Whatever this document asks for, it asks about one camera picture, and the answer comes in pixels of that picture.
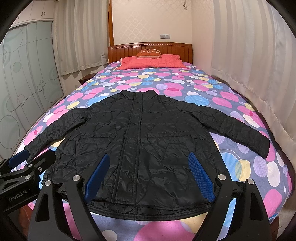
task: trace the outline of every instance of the wooden headboard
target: wooden headboard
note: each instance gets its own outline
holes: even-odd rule
[[[193,63],[191,44],[170,42],[145,42],[110,46],[108,48],[109,63],[119,61],[121,58],[136,56],[142,49],[157,49],[161,54],[178,54],[183,62]]]

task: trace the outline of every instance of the blue gripper pad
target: blue gripper pad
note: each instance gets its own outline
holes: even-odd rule
[[[213,183],[193,152],[188,155],[188,165],[203,197],[213,202],[216,199]]]
[[[105,154],[85,185],[84,201],[90,203],[96,197],[106,173],[110,167],[109,155]]]
[[[15,168],[19,164],[21,164],[23,161],[27,160],[29,157],[30,157],[29,151],[24,149],[21,152],[19,152],[18,154],[16,154],[16,155],[12,156],[11,158],[9,158],[8,166],[10,168]]]

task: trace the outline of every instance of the jacket's left sleeve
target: jacket's left sleeve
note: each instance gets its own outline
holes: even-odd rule
[[[175,104],[180,111],[194,116],[204,126],[210,127],[239,144],[248,146],[263,158],[267,157],[269,139],[259,131],[211,107],[198,106],[186,102],[175,102]]]
[[[52,141],[62,139],[69,130],[85,123],[87,118],[88,110],[85,108],[74,108],[62,115],[25,146],[30,153],[27,162],[33,160]]]

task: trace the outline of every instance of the bed sheet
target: bed sheet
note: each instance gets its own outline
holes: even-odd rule
[[[184,63],[187,68],[149,68],[116,70],[119,62],[111,63],[98,72],[91,80],[73,91],[69,96],[51,108],[32,128],[21,142],[18,152],[40,134],[48,125],[73,108],[86,108],[122,90],[148,91],[166,95],[176,100],[210,106],[232,116],[241,122],[270,136],[262,120],[252,106],[226,84],[214,80],[195,66]],[[290,196],[292,182],[287,165],[283,162],[278,145],[270,143],[265,159],[232,140],[211,133],[223,161],[234,181],[244,182],[252,178],[263,198],[270,222],[277,216]],[[56,150],[62,140],[52,143],[47,149]],[[23,168],[25,163],[16,169]],[[219,238],[226,236],[232,219],[235,199],[231,201],[227,217]],[[79,238],[70,213],[69,204],[64,202],[71,231]],[[148,240],[192,240],[206,214],[196,217],[162,222],[118,220],[92,214],[107,241],[148,241]]]

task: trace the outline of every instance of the black jacket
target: black jacket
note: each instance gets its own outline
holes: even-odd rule
[[[74,108],[25,148],[30,161],[66,136],[43,183],[65,182],[107,153],[110,169],[89,205],[92,212],[120,219],[176,220],[210,207],[190,172],[190,152],[230,178],[207,128],[267,157],[269,140],[258,131],[218,110],[151,90],[122,91],[87,109]]]

